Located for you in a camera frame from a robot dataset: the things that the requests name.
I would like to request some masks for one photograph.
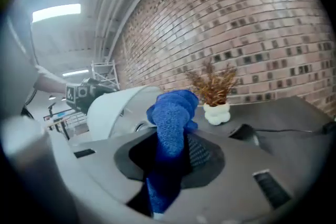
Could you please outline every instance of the ceiling light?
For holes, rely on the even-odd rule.
[[[64,74],[62,74],[62,76],[63,77],[67,77],[67,76],[72,76],[72,75],[82,74],[82,73],[87,73],[87,72],[89,72],[89,69],[79,70],[79,71],[74,71],[74,72],[69,72],[69,73],[64,73]]]
[[[80,14],[80,4],[69,4],[69,5],[44,8],[36,12],[33,12],[33,23],[38,22],[39,20],[44,20],[68,14]]]

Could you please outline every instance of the blue towel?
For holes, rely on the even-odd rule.
[[[188,90],[161,94],[147,110],[148,120],[157,126],[155,164],[146,178],[154,213],[164,213],[179,195],[184,172],[183,131],[197,129],[192,121],[198,98]]]

